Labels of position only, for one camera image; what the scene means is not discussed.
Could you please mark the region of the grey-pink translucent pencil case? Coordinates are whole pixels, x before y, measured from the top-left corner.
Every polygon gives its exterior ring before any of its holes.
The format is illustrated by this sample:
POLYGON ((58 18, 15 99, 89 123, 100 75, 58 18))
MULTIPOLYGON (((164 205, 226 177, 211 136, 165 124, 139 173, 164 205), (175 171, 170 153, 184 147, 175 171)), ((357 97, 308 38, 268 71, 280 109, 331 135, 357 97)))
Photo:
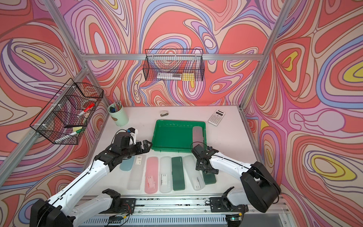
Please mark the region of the grey-pink translucent pencil case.
POLYGON ((194 126, 192 129, 192 148, 197 145, 204 146, 203 128, 200 126, 194 126))

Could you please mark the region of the green plastic storage tray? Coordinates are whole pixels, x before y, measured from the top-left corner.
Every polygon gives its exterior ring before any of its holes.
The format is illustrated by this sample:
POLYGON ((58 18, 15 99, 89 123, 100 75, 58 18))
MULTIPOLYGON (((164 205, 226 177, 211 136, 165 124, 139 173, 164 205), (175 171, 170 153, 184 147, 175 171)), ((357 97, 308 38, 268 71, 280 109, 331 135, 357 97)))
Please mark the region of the green plastic storage tray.
POLYGON ((202 121, 157 120, 154 128, 152 149, 159 152, 191 153, 194 127, 202 128, 203 145, 207 144, 206 123, 202 121))

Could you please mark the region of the frosted white pencil case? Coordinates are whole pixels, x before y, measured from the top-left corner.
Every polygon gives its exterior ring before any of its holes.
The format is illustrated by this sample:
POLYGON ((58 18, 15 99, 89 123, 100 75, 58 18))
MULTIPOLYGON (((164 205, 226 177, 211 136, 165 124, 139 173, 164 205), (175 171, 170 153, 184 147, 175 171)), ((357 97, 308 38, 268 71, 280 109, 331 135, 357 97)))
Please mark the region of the frosted white pencil case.
POLYGON ((199 170, 196 170, 196 160, 192 155, 182 158, 183 166, 186 170, 187 176, 191 182, 193 190, 200 191, 205 188, 203 176, 199 170))

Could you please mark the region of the dark green translucent pencil case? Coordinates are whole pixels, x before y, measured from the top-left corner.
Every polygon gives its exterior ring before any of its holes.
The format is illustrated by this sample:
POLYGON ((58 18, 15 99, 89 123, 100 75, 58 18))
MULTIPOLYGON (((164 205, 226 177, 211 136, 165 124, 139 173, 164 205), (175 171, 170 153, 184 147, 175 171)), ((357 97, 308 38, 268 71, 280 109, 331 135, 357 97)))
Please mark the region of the dark green translucent pencil case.
POLYGON ((215 184, 216 183, 216 175, 213 173, 202 173, 203 180, 205 185, 215 184))

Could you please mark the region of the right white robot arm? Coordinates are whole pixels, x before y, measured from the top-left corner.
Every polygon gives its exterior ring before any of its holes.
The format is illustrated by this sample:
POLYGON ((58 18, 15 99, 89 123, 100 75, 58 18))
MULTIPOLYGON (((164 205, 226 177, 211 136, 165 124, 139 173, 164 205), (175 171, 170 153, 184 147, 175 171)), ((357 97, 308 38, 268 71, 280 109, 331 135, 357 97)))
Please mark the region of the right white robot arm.
POLYGON ((232 211, 240 205, 252 205, 257 211, 266 213, 279 201, 281 188, 265 166, 234 160, 207 145, 192 145, 192 154, 197 159, 196 170, 204 174, 219 174, 220 171, 239 179, 242 188, 231 186, 221 196, 224 209, 232 211))

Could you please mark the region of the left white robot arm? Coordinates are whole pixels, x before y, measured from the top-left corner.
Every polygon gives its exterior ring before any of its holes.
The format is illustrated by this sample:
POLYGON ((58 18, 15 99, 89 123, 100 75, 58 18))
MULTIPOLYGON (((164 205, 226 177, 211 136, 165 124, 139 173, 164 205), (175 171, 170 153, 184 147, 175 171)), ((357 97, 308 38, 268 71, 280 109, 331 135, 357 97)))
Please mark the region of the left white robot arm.
POLYGON ((103 177, 123 161, 150 152, 153 144, 137 141, 137 130, 129 128, 115 134, 111 144, 96 155, 89 167, 64 189, 47 200, 39 199, 31 207, 31 227, 78 227, 95 215, 107 212, 127 213, 132 209, 123 203, 121 195, 105 189, 94 199, 78 202, 103 177))

